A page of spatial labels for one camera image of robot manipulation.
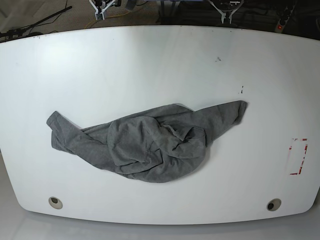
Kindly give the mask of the grey T-shirt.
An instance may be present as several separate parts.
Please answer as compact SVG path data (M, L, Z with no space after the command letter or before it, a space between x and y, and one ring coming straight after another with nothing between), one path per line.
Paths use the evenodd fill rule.
M247 107L243 100L197 111L169 104L84 129L54 112L46 123L56 150L128 179L167 183L196 170Z

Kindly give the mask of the red tape rectangle marking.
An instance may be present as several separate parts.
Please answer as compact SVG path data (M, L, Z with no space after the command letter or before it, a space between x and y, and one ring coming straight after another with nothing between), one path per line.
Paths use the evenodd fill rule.
M290 176L301 174L308 149L307 138L293 138L288 150L287 172Z

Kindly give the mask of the black tripod stand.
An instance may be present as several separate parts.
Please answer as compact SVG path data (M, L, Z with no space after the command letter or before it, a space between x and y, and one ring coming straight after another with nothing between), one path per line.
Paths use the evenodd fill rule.
M29 24L26 26L14 28L14 29L9 29L6 32L1 32L0 33L0 42L5 43L13 40L18 40L18 39L23 39L23 38L28 38L32 30L35 29L36 27L40 27L42 25L49 25L54 23L63 13L71 10L73 8L72 5L68 6L68 1L66 1L66 5L64 6L63 9L33 23Z

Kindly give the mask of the black power strip red switch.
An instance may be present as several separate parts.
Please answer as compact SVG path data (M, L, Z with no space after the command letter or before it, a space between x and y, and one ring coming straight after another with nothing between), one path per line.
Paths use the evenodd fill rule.
M295 8L294 4L287 5L284 9L283 13L280 15L280 19L278 23L275 26L274 32L281 34L283 30L285 29L285 26L290 19L292 12Z

